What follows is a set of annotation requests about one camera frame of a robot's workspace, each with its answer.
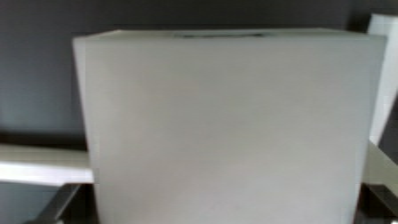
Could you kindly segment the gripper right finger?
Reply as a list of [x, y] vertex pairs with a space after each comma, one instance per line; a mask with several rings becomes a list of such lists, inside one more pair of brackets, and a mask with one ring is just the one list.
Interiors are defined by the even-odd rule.
[[384, 185], [362, 185], [359, 214], [359, 224], [393, 224], [398, 222], [398, 196]]

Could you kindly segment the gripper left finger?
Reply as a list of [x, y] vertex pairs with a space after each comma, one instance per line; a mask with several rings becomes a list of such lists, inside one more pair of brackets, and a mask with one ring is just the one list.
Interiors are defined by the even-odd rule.
[[64, 184], [37, 217], [23, 224], [96, 224], [90, 184]]

